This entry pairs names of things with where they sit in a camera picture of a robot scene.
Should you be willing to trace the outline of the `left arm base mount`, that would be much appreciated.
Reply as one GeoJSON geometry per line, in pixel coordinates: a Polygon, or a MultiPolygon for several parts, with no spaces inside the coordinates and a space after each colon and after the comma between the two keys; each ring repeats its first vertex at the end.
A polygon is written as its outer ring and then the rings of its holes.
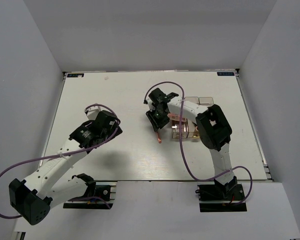
{"type": "Polygon", "coordinates": [[[67,201],[64,209],[110,210],[116,198],[117,182],[96,182],[94,191],[85,193],[81,201],[67,201]]]}

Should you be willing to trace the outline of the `square pink eyeshadow palette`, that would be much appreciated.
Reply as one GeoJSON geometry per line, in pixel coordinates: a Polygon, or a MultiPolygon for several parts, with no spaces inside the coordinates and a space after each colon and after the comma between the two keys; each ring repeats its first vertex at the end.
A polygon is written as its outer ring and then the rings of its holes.
{"type": "MultiPolygon", "coordinates": [[[[172,121],[176,121],[176,122],[177,122],[177,121],[180,120],[180,116],[177,115],[177,114],[174,114],[174,113],[169,113],[167,116],[168,116],[169,119],[172,120],[172,121]]],[[[187,119],[184,118],[184,117],[182,117],[182,118],[181,118],[181,121],[182,121],[182,122],[186,122],[187,119]]]]}

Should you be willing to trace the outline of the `pink lip pencil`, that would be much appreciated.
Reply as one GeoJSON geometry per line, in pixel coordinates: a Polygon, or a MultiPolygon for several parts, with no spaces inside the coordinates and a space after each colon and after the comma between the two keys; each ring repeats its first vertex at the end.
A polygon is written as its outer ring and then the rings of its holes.
{"type": "Polygon", "coordinates": [[[157,136],[157,141],[158,141],[158,143],[161,144],[161,143],[162,143],[162,139],[161,139],[161,137],[160,137],[159,132],[156,131],[155,134],[156,134],[156,136],[157,136]]]}

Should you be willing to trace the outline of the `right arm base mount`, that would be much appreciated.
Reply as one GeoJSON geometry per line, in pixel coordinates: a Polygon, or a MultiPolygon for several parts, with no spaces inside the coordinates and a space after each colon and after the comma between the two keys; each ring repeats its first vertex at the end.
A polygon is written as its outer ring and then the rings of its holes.
{"type": "Polygon", "coordinates": [[[195,193],[199,200],[199,210],[201,213],[230,213],[246,212],[245,202],[239,204],[245,198],[243,186],[238,184],[230,195],[223,197],[213,184],[202,184],[197,186],[195,193]]]}

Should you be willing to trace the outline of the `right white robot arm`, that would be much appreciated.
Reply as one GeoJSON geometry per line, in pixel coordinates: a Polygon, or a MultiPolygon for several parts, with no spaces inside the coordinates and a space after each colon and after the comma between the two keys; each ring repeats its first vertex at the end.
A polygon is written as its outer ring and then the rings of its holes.
{"type": "Polygon", "coordinates": [[[238,182],[232,172],[229,153],[232,128],[220,106],[196,104],[174,92],[165,94],[158,87],[146,93],[144,104],[149,106],[145,114],[155,132],[170,122],[169,114],[196,124],[199,138],[211,154],[216,195],[223,200],[232,196],[238,182]]]}

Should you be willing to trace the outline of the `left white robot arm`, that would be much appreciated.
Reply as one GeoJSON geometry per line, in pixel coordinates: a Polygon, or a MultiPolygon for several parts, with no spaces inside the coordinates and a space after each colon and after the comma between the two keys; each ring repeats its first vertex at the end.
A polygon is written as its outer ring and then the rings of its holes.
{"type": "Polygon", "coordinates": [[[123,131],[117,116],[98,111],[95,119],[82,123],[59,149],[56,157],[23,180],[8,186],[11,206],[32,226],[40,223],[55,206],[68,200],[89,200],[95,196],[96,181],[85,173],[75,174],[62,186],[57,181],[94,147],[115,138],[123,131]]]}

